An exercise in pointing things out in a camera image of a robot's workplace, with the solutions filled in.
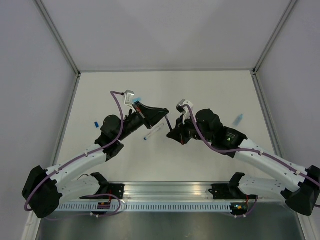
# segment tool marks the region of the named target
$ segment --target white wall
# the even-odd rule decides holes
[[[253,69],[290,0],[43,0],[81,71]]]
[[[306,167],[320,167],[319,11],[319,0],[298,2],[258,74],[285,155]]]
[[[32,0],[0,1],[0,235],[22,236],[22,189],[50,164],[75,75]]]

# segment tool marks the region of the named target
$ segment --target light blue object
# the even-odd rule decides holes
[[[133,102],[134,102],[134,103],[137,102],[137,101],[141,102],[141,97],[137,97],[137,98],[134,98],[134,99],[133,99]]]
[[[236,117],[236,119],[234,120],[234,122],[232,123],[233,126],[238,126],[239,123],[242,121],[242,119],[244,119],[244,115],[240,114],[239,116]]]

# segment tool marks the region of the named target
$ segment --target marker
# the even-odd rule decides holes
[[[143,139],[147,141],[153,134],[160,131],[164,125],[164,123],[161,123],[159,126],[154,127]]]

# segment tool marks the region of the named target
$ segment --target white table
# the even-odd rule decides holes
[[[94,122],[101,127],[108,115],[120,116],[112,90],[132,90],[143,104],[169,109],[172,127],[180,116],[176,105],[181,99],[194,104],[194,114],[210,108],[228,127],[243,114],[236,129],[273,153],[249,71],[102,72],[81,75],[58,163],[83,152],[100,136]],[[122,106],[127,114],[129,109]],[[267,176],[251,165],[213,152],[201,141],[180,145],[166,137],[167,126],[144,141],[148,131],[142,126],[122,142],[124,148],[117,157],[87,173],[100,172],[111,182],[229,181],[236,172]]]

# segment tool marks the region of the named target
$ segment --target translucent blue object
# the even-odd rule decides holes
[[[244,115],[240,114],[239,116],[236,117],[236,119],[232,123],[232,126],[235,126],[235,127],[238,126],[239,123],[242,121],[242,119],[244,119]]]
[[[137,102],[137,101],[141,102],[141,97],[137,97],[137,98],[134,98],[134,99],[133,99],[133,102],[134,102],[134,103]]]

